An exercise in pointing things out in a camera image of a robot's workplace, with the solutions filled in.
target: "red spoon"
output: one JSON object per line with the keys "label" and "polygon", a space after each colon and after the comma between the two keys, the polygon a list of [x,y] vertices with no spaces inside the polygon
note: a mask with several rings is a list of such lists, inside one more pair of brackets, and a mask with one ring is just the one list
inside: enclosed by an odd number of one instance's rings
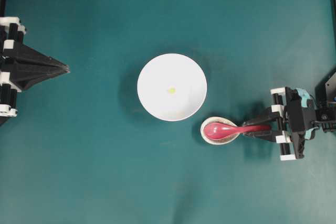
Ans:
{"label": "red spoon", "polygon": [[211,140],[221,140],[234,134],[255,131],[269,131],[269,125],[236,127],[225,123],[210,123],[204,127],[204,134]]}

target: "white bowl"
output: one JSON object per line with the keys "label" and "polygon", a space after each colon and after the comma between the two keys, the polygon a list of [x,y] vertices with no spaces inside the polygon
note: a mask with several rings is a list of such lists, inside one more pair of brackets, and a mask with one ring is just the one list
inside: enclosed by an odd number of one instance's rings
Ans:
{"label": "white bowl", "polygon": [[207,84],[199,65],[187,56],[160,55],[148,62],[138,78],[138,96],[154,117],[179,121],[202,106]]}

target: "small white dish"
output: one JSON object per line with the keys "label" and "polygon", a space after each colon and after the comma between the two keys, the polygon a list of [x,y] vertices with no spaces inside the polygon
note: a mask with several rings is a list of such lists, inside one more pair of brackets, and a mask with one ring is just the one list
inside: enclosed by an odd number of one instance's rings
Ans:
{"label": "small white dish", "polygon": [[229,137],[225,137],[225,138],[222,138],[222,139],[219,139],[219,140],[212,140],[210,138],[207,138],[206,135],[204,134],[204,127],[207,126],[210,123],[225,123],[225,124],[228,124],[228,125],[237,126],[236,124],[234,124],[230,120],[228,120],[226,118],[220,118],[219,116],[213,116],[211,118],[206,119],[201,125],[201,136],[206,142],[208,142],[210,144],[214,144],[214,145],[228,144],[239,136],[239,133],[237,133],[237,134],[234,134],[234,135],[231,135]]}

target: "small yellow object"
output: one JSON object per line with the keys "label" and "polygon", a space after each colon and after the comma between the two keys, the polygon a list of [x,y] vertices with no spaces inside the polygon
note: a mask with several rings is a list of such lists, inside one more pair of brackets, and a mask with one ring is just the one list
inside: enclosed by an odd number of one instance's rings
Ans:
{"label": "small yellow object", "polygon": [[169,94],[174,94],[176,92],[175,88],[170,88],[167,90]]}

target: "green tabletop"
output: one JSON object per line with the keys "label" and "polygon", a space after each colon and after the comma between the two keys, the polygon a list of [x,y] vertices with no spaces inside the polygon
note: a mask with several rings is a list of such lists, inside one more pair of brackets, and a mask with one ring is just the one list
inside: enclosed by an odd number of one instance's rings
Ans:
{"label": "green tabletop", "polygon": [[[331,0],[7,0],[24,43],[71,73],[19,94],[0,128],[0,223],[334,223],[336,137],[306,157],[240,136],[213,146],[202,121],[236,123],[269,90],[315,86],[336,64]],[[142,67],[175,52],[204,70],[201,109],[164,122],[141,106]]]}

